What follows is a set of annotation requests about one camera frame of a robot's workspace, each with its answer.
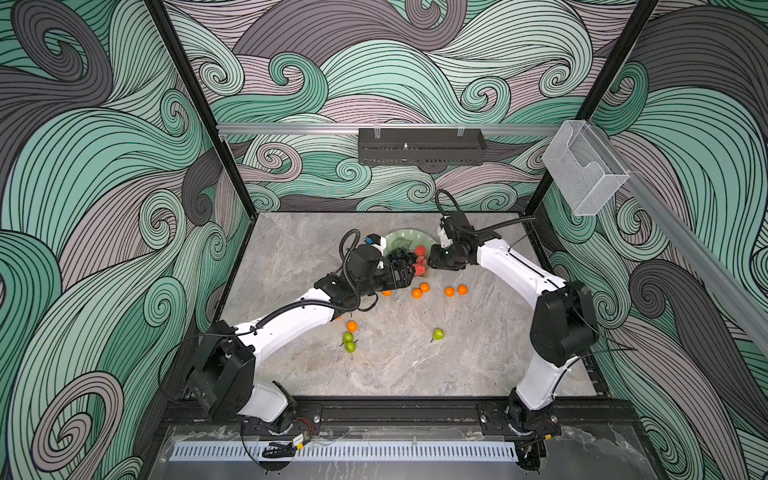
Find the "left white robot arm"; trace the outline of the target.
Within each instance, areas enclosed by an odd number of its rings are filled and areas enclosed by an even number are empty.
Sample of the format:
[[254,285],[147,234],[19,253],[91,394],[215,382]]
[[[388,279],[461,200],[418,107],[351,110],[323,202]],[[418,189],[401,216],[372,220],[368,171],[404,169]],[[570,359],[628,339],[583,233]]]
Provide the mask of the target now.
[[358,276],[347,268],[259,319],[235,326],[215,322],[194,352],[187,387],[211,421],[243,416],[283,431],[293,421],[296,401],[278,382],[260,380],[260,365],[301,335],[358,309],[360,297],[407,288],[414,277],[415,267],[402,262]]

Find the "dark fake grape bunch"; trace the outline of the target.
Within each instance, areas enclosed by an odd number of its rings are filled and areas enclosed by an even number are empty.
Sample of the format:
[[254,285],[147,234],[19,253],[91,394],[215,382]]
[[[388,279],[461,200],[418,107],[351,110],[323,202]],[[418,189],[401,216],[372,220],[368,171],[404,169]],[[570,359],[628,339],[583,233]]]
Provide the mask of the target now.
[[412,269],[417,263],[418,255],[405,248],[397,248],[387,254],[388,261],[396,269]]

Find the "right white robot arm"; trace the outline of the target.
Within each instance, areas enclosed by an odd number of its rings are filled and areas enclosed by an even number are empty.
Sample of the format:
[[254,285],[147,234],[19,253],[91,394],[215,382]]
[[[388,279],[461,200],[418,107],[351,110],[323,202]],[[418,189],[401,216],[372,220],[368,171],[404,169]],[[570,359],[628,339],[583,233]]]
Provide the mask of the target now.
[[533,308],[529,339],[534,354],[511,394],[510,415],[525,420],[555,400],[564,374],[599,337],[593,295],[581,281],[568,282],[518,253],[503,239],[475,246],[454,241],[430,247],[428,264],[438,270],[477,265],[493,273]]

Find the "light green wavy fruit bowl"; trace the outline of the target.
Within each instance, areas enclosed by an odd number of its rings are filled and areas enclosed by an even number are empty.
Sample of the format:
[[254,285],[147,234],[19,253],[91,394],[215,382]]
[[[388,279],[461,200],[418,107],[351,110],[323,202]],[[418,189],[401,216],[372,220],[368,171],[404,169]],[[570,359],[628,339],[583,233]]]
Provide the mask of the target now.
[[411,228],[398,229],[385,236],[385,254],[389,255],[397,249],[404,248],[413,251],[417,247],[424,247],[429,253],[436,240],[428,233]]

